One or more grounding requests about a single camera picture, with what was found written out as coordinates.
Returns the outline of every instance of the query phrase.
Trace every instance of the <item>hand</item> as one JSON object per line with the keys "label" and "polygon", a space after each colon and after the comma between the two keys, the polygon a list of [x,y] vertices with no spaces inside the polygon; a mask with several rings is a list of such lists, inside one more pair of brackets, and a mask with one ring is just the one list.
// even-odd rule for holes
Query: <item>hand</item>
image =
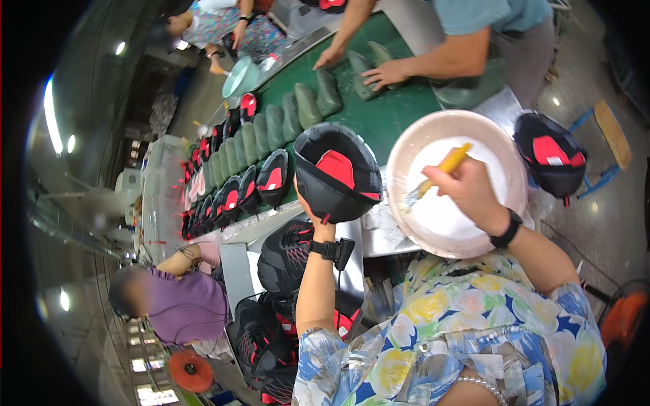
{"label": "hand", "polygon": [[302,209],[305,210],[305,213],[307,213],[309,216],[311,223],[314,225],[314,240],[323,242],[321,240],[324,238],[324,240],[333,241],[332,238],[334,238],[336,225],[332,223],[323,224],[322,220],[311,212],[311,208],[309,208],[307,201],[300,195],[300,192],[298,191],[297,182],[298,181],[296,180],[296,176],[293,175],[293,187],[296,188],[298,202],[300,203],[300,206],[302,206]]}
{"label": "hand", "polygon": [[425,167],[422,173],[439,187],[438,196],[449,195],[487,234],[501,236],[508,230],[510,212],[497,201],[483,162],[467,157],[450,174],[433,166]]}
{"label": "hand", "polygon": [[345,54],[345,47],[337,47],[331,45],[320,54],[320,58],[314,64],[313,70],[322,68],[323,66],[332,66],[339,61]]}
{"label": "hand", "polygon": [[384,86],[393,83],[404,82],[410,77],[408,74],[408,59],[396,59],[384,62],[377,69],[371,69],[363,72],[361,76],[367,77],[363,84],[370,84],[377,82],[374,91],[378,92]]}
{"label": "hand", "polygon": [[248,22],[243,19],[239,20],[237,23],[237,26],[233,30],[233,49],[237,49],[244,40],[244,32],[246,31],[247,26]]}
{"label": "hand", "polygon": [[213,73],[217,76],[224,74],[224,69],[219,64],[219,60],[216,57],[212,57],[212,65],[210,65],[210,73]]}

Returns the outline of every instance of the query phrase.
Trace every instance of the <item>floral shirt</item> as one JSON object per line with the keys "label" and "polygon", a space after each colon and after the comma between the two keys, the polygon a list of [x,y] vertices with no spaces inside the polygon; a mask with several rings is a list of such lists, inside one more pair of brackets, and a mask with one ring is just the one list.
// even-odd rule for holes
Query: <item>floral shirt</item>
{"label": "floral shirt", "polygon": [[606,357],[578,284],[536,292],[505,251],[413,261],[390,319],[349,345],[324,329],[300,338],[293,404],[433,405],[464,367],[509,405],[588,405]]}
{"label": "floral shirt", "polygon": [[[193,2],[189,10],[193,15],[192,25],[181,37],[199,48],[205,48],[207,44],[222,44],[223,37],[235,29],[241,15],[238,7],[211,10],[202,8],[199,1]],[[271,52],[277,52],[285,42],[285,35],[267,18],[259,16],[246,28],[237,55],[249,55],[259,61]]]}

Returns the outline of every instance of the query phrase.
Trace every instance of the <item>wristwatch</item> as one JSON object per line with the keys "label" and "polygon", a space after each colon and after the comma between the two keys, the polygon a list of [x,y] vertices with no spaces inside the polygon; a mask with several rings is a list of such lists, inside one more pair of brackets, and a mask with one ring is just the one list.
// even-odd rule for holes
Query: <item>wristwatch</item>
{"label": "wristwatch", "polygon": [[354,240],[342,238],[339,242],[309,242],[309,251],[320,254],[324,260],[334,262],[337,270],[343,271],[354,250]]}
{"label": "wristwatch", "polygon": [[513,238],[515,238],[515,235],[517,234],[517,231],[519,230],[519,226],[521,225],[521,217],[511,209],[508,209],[510,211],[510,225],[508,226],[508,229],[502,236],[489,236],[489,241],[492,243],[493,246],[496,248],[506,248],[508,247],[508,244],[512,241]]}
{"label": "wristwatch", "polygon": [[242,14],[242,15],[239,17],[240,20],[244,20],[244,21],[246,21],[246,23],[248,23],[248,24],[250,24],[250,22],[253,21],[254,18],[255,18],[255,13],[250,13],[250,14],[247,14],[247,15],[243,15],[243,14]]}

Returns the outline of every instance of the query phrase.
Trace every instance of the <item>black hair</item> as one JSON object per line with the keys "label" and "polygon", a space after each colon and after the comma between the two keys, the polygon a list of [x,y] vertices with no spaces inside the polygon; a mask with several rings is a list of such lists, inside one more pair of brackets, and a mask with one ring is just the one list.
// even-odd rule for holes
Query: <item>black hair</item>
{"label": "black hair", "polygon": [[125,287],[145,269],[141,266],[124,266],[110,277],[109,303],[113,311],[123,320],[139,317],[133,300],[126,295]]}
{"label": "black hair", "polygon": [[167,31],[170,22],[165,15],[156,18],[151,24],[148,34],[148,42],[151,45],[161,47],[165,52],[171,53],[174,48],[174,37]]}

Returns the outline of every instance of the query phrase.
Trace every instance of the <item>blue t-shirt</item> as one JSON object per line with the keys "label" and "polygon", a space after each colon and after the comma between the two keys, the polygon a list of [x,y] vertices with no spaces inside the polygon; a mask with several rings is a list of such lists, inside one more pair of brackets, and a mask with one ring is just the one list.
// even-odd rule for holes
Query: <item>blue t-shirt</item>
{"label": "blue t-shirt", "polygon": [[493,31],[527,31],[551,15],[547,0],[428,0],[447,35],[466,35],[490,26]]}

